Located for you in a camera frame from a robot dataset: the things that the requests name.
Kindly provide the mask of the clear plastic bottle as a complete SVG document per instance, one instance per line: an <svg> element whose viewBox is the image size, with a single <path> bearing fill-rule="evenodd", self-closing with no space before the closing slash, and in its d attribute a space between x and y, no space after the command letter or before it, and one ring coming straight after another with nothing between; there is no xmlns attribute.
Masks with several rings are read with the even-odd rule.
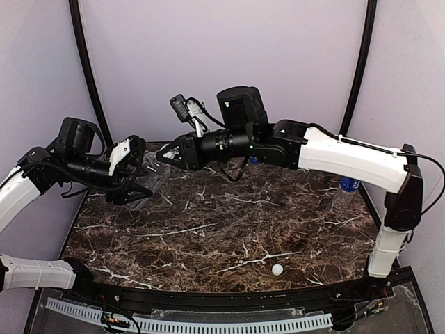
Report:
<svg viewBox="0 0 445 334"><path fill-rule="evenodd" d="M145 153L142 168L134 184L139 184L150 190L152 195L147 198L132 201L129 204L126 204L125 207L132 211L141 209L149 202L161 186L167 182L170 176L170 171L170 165L158 161L155 152Z"/></svg>

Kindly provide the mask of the white bottle cap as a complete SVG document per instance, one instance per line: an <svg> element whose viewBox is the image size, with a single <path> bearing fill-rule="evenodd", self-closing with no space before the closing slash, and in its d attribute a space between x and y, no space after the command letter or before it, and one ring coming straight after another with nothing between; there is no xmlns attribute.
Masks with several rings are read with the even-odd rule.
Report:
<svg viewBox="0 0 445 334"><path fill-rule="evenodd" d="M280 276L284 272L284 267L281 264L274 264L271 271L274 276Z"/></svg>

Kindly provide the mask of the blue label Pocari bottle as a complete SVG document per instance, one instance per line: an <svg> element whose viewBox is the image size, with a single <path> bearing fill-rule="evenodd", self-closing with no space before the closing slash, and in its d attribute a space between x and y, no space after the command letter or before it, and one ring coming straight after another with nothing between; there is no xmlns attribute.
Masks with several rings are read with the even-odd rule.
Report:
<svg viewBox="0 0 445 334"><path fill-rule="evenodd" d="M359 186L359 180L342 176L340 179L339 187L334 194L332 206L335 209L339 210L347 209Z"/></svg>

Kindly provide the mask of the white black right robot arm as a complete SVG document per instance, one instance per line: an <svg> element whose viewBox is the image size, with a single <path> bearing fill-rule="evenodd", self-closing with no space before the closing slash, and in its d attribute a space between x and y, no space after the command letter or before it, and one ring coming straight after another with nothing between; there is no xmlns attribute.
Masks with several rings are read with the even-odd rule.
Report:
<svg viewBox="0 0 445 334"><path fill-rule="evenodd" d="M368 261L368 275L386 278L406 236L421 221L423 178L413 146L375 146L330 133L315 123L268 121L258 88L235 86L216 95L225 128L191 132L156 158L182 170L211 161L256 157L289 170L317 170L374 184L386 192L385 219Z"/></svg>

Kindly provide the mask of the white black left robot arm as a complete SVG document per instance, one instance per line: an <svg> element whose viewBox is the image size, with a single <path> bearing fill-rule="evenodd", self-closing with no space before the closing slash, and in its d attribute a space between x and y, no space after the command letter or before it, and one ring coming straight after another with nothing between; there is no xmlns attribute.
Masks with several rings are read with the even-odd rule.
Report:
<svg viewBox="0 0 445 334"><path fill-rule="evenodd" d="M91 154L95 138L104 140L95 123L67 117L47 147L30 149L1 183L1 229L56 184L78 183L86 191L102 191L107 202L118 206L151 197L153 192L136 181L143 169L145 141L130 136ZM1 290L82 290L92 280L90 270L74 258L31 260L1 254Z"/></svg>

